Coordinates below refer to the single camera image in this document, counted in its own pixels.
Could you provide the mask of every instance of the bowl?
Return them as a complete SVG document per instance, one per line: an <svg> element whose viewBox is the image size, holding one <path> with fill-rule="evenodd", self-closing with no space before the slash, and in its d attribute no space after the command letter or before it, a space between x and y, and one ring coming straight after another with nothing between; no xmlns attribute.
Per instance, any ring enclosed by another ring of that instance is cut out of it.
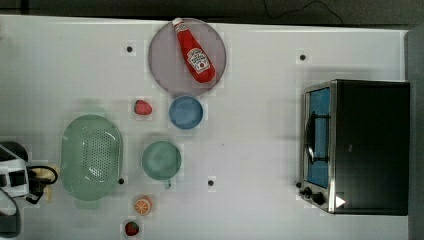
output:
<svg viewBox="0 0 424 240"><path fill-rule="evenodd" d="M181 167L181 152L177 146L168 141L150 144L141 156L144 172L154 180L165 181L165 188L171 187L171 178Z"/></svg>
<svg viewBox="0 0 424 240"><path fill-rule="evenodd" d="M169 119L177 128L188 130L196 127L202 121L203 107L191 96L176 98L169 108Z"/></svg>

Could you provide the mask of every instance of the oven handle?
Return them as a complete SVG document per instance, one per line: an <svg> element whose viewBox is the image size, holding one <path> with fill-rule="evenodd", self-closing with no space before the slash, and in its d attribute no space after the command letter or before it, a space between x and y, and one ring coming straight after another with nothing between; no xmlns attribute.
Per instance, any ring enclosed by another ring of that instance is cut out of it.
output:
<svg viewBox="0 0 424 240"><path fill-rule="evenodd" d="M326 161L326 162L328 161L328 157L323 157L323 158L314 157L314 152L315 152L315 120L317 118L330 119L330 115L328 115L328 114L318 115L315 112L312 112L311 116L308 119L308 122L306 123L305 151L306 151L306 155L308 156L308 160L311 164L314 164L314 162L316 162L316 161Z"/></svg>

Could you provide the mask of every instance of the light green bowl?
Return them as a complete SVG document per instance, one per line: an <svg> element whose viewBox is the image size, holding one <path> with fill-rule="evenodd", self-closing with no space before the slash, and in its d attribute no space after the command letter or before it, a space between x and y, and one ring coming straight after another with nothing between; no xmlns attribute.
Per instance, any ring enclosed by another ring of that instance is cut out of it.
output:
<svg viewBox="0 0 424 240"><path fill-rule="evenodd" d="M165 187L170 188L170 179L181 167L180 150L167 141L154 142L144 150L141 166L149 177L165 181Z"/></svg>
<svg viewBox="0 0 424 240"><path fill-rule="evenodd" d="M110 193L120 176L122 145L118 128L102 116L85 115L72 121L62 139L63 186L83 201Z"/></svg>

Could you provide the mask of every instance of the oven window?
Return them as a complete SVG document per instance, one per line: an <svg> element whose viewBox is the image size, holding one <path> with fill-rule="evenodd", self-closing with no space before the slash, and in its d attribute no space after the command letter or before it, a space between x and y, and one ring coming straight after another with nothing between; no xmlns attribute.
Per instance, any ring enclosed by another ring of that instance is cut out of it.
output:
<svg viewBox="0 0 424 240"><path fill-rule="evenodd" d="M330 115L330 89L313 91L309 97L309 118L312 121L308 137L314 138L309 149L307 181L323 188L328 187L328 138Z"/></svg>

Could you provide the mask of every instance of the bottle cap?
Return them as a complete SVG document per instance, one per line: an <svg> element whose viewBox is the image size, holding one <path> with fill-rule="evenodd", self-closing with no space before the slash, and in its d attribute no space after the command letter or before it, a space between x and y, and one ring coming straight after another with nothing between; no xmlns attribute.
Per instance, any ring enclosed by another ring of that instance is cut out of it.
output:
<svg viewBox="0 0 424 240"><path fill-rule="evenodd" d="M176 18L172 21L172 25L177 25L178 23L184 22L182 18Z"/></svg>

